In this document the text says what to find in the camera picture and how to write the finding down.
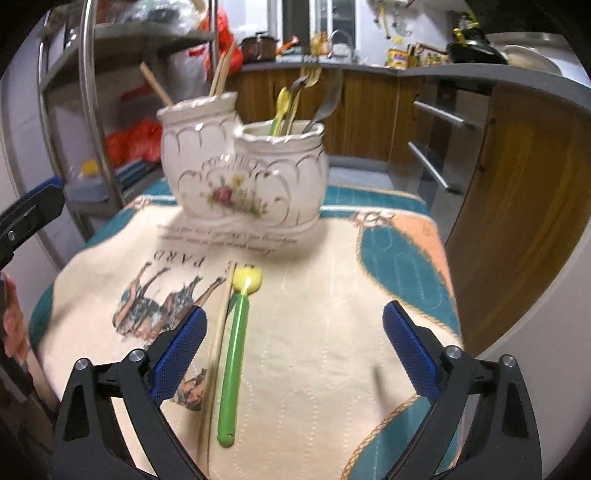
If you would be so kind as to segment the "person left hand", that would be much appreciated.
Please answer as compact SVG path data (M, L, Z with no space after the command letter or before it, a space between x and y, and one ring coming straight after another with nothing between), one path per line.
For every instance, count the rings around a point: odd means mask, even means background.
M5 276L5 285L7 304L2 316L6 334L4 350L9 358L16 359L20 365L23 365L30 350L24 315L19 304L16 284L8 275Z

